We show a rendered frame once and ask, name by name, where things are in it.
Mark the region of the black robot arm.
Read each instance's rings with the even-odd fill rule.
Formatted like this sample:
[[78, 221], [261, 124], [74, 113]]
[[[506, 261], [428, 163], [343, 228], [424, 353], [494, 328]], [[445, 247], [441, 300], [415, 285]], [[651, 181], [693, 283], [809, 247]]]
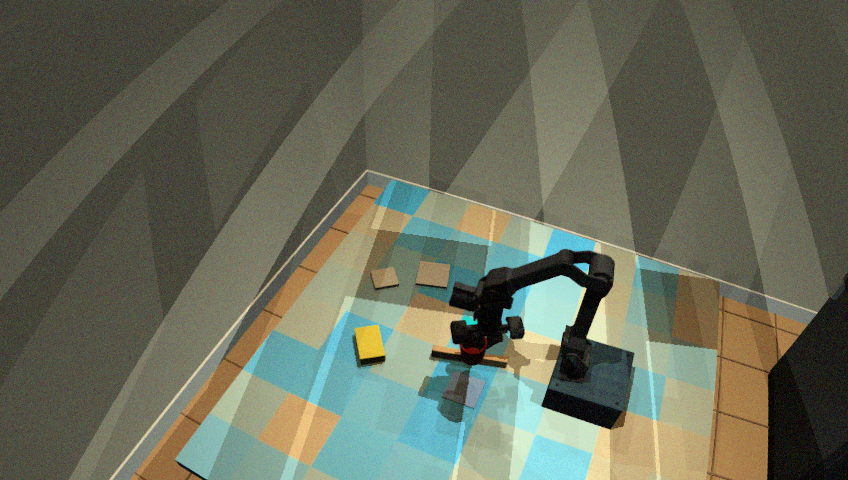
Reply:
[[[589, 264], [588, 275], [576, 263]], [[563, 249], [518, 268], [492, 269], [477, 287], [455, 282], [449, 306], [475, 311], [473, 321], [479, 313], [485, 320], [496, 321], [504, 308], [511, 310], [512, 295], [519, 289], [560, 275], [569, 277], [587, 289], [574, 325], [566, 325], [562, 335], [560, 379], [583, 384], [592, 346], [586, 337], [601, 299], [613, 287], [614, 268], [614, 260], [606, 254]]]

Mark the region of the yellow rectangular block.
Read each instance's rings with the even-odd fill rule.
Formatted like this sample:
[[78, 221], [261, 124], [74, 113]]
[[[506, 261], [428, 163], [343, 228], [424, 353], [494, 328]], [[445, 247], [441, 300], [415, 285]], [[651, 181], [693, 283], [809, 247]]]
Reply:
[[361, 365], [386, 361], [379, 325], [354, 330]]

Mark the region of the red cup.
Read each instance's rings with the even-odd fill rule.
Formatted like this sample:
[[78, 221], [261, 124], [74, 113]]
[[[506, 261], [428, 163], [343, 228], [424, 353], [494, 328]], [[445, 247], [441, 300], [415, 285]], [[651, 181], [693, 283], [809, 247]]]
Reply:
[[468, 342], [459, 344], [461, 359], [468, 365], [478, 365], [482, 362], [486, 348], [487, 348], [487, 338], [484, 336], [485, 345], [481, 350], [478, 344], [474, 344], [472, 340], [471, 334], [468, 334]]

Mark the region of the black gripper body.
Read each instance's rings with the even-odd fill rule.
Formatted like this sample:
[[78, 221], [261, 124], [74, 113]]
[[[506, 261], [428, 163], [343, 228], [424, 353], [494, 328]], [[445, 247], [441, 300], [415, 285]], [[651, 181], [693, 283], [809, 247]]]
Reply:
[[452, 321], [450, 328], [452, 340], [455, 344], [463, 344], [468, 342], [468, 334], [472, 334], [473, 340], [483, 340], [483, 336], [501, 337], [502, 333], [510, 332], [510, 339], [523, 339], [525, 336], [525, 328], [522, 318], [506, 317], [505, 325], [502, 325], [502, 317], [496, 321], [488, 321], [478, 314], [477, 324], [467, 325], [466, 320]]

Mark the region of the beige flat square tile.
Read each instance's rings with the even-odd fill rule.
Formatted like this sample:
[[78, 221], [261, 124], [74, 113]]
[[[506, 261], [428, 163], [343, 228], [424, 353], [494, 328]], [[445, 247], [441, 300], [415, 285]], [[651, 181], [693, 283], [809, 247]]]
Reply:
[[399, 286], [394, 267], [370, 271], [375, 290]]
[[416, 285], [447, 289], [450, 265], [420, 261]]

